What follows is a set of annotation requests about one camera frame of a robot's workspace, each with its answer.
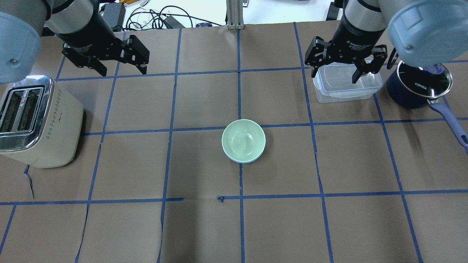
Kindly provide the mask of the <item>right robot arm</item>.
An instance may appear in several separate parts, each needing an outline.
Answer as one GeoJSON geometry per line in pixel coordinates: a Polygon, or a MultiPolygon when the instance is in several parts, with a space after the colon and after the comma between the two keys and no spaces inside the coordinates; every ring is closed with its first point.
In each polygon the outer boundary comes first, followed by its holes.
{"type": "Polygon", "coordinates": [[[377,42],[387,33],[399,58],[409,66],[432,67],[467,52],[466,0],[336,0],[343,15],[329,41],[315,36],[305,64],[318,70],[334,62],[353,64],[352,83],[378,73],[388,56],[377,42]]]}

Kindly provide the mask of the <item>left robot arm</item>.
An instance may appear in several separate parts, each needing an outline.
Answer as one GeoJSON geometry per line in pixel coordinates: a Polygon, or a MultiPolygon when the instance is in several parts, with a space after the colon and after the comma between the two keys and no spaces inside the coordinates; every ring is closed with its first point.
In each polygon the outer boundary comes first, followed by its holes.
{"type": "Polygon", "coordinates": [[[121,40],[99,13],[98,0],[2,0],[0,81],[24,79],[41,50],[48,28],[64,42],[62,54],[76,67],[107,75],[103,61],[134,65],[147,73],[150,51],[135,35],[121,40]]]}

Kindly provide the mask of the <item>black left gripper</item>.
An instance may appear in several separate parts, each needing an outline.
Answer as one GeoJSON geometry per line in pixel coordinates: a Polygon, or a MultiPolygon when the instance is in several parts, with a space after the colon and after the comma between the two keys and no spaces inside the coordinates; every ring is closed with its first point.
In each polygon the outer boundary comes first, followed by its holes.
{"type": "Polygon", "coordinates": [[[150,51],[136,35],[130,35],[126,40],[113,35],[110,37],[62,35],[61,40],[64,41],[62,53],[76,67],[87,67],[105,77],[107,67],[101,61],[115,60],[134,65],[143,75],[147,74],[150,51]]]}

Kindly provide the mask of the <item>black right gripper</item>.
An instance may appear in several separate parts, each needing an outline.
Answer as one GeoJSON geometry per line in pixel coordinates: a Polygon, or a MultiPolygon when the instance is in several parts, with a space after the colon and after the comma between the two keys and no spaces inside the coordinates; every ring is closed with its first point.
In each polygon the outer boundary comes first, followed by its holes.
{"type": "Polygon", "coordinates": [[[346,38],[324,41],[321,37],[314,37],[306,50],[305,64],[310,66],[311,78],[315,78],[323,65],[333,62],[354,64],[356,70],[352,75],[352,83],[368,73],[379,73],[388,57],[386,45],[373,45],[372,43],[353,43],[346,38]]]}

